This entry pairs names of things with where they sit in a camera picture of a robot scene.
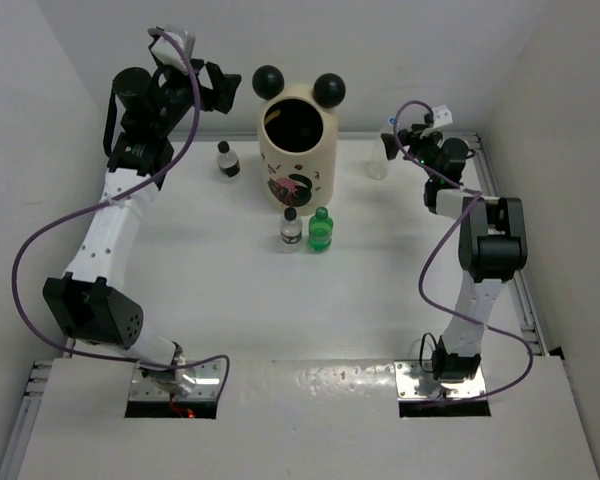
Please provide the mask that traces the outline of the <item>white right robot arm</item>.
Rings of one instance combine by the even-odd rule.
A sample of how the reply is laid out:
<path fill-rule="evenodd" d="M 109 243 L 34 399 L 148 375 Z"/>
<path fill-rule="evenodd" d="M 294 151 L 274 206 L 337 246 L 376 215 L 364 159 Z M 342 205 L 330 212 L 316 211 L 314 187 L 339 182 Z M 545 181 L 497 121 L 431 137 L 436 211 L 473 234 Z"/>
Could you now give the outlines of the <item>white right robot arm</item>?
<path fill-rule="evenodd" d="M 443 382 L 473 378 L 495 300 L 527 262 L 522 201 L 464 190 L 462 174 L 476 151 L 459 138 L 445 139 L 440 132 L 428 133 L 423 124 L 415 124 L 397 135 L 383 133 L 380 139 L 389 160 L 406 152 L 425 168 L 425 206 L 457 223 L 461 291 L 449 325 L 434 341 L 427 372 Z"/>

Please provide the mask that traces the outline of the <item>tall clear blue cap bottle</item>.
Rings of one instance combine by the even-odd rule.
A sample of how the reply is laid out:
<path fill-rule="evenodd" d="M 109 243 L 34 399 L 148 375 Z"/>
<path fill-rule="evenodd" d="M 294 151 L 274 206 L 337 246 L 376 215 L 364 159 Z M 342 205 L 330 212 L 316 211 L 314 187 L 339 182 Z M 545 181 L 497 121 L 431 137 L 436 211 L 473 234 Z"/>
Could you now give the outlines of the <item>tall clear blue cap bottle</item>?
<path fill-rule="evenodd" d="M 395 118 L 389 117 L 387 119 L 387 121 L 383 124 L 383 126 L 380 128 L 379 133 L 375 137 L 372 152 L 371 152 L 371 157 L 366 166 L 367 175 L 372 180 L 377 180 L 377 181 L 384 180 L 388 175 L 390 162 L 392 160 L 386 159 L 385 151 L 384 151 L 382 141 L 380 139 L 380 135 L 382 133 L 393 133 L 394 134 L 394 132 L 393 132 L 394 124 L 395 124 Z"/>

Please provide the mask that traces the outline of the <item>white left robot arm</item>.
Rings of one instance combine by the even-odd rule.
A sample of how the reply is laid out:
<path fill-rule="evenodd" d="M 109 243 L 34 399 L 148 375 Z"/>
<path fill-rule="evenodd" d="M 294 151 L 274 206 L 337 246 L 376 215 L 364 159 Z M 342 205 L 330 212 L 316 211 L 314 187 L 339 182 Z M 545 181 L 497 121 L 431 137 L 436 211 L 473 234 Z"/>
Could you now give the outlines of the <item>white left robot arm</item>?
<path fill-rule="evenodd" d="M 181 347 L 160 336 L 123 292 L 140 223 L 164 181 L 154 176 L 174 156 L 168 137 L 194 105 L 186 72 L 164 63 L 130 67 L 111 86 L 103 146 L 108 158 L 101 200 L 80 249 L 43 297 L 69 338 L 108 346 L 140 361 L 142 374 L 173 396 L 194 387 Z"/>

